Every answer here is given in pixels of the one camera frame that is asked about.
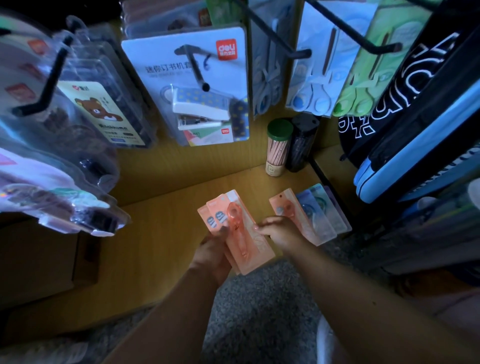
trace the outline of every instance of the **left hand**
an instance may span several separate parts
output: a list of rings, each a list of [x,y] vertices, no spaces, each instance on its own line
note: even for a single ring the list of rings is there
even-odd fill
[[[219,232],[208,233],[200,242],[190,263],[190,268],[205,269],[210,273],[219,287],[225,282],[232,269],[225,256],[225,249],[228,249],[225,244],[228,233],[229,228],[225,226]]]

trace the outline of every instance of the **green lid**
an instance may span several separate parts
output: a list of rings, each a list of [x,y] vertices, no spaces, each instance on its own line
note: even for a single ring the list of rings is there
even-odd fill
[[[293,125],[285,119],[275,119],[268,123],[268,137],[277,141],[284,142],[290,138],[293,133]]]

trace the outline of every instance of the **right hand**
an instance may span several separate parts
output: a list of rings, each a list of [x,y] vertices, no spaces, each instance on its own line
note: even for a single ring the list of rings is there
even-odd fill
[[[295,223],[285,216],[266,218],[254,226],[254,229],[262,235],[270,235],[274,243],[287,252],[292,246],[306,241]]]

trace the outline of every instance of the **wooden table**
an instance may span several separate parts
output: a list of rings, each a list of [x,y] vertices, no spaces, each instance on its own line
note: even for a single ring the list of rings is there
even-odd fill
[[[133,223],[103,239],[98,283],[14,309],[3,343],[77,331],[157,303],[185,272],[207,233],[197,208],[236,189],[260,221],[274,214],[268,198],[289,187],[297,193],[318,182],[310,166],[274,178],[261,165],[124,206]]]

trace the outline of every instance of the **pink package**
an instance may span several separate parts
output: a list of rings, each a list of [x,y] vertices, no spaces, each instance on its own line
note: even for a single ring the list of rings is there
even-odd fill
[[[202,217],[205,225],[207,226],[207,228],[211,232],[215,232],[215,231],[220,230],[220,228],[222,227],[222,224],[220,224],[220,222],[218,222],[218,220],[212,216],[212,214],[210,213],[210,210],[208,209],[207,205],[202,206],[197,211],[200,214],[200,216]],[[230,250],[225,250],[225,256],[227,257],[228,261],[230,262],[230,265],[232,266],[232,269],[235,272],[235,274],[237,274],[237,275],[240,274],[239,266],[238,266],[237,262],[235,261],[235,259],[233,259],[233,256],[232,256],[232,253],[230,252]]]
[[[230,226],[227,246],[242,274],[250,273],[275,257],[265,237],[253,229],[255,221],[237,191],[221,194],[208,201],[207,207],[220,224]]]
[[[268,201],[270,201],[275,215],[290,218],[309,242],[316,246],[322,243],[291,188],[271,197]]]

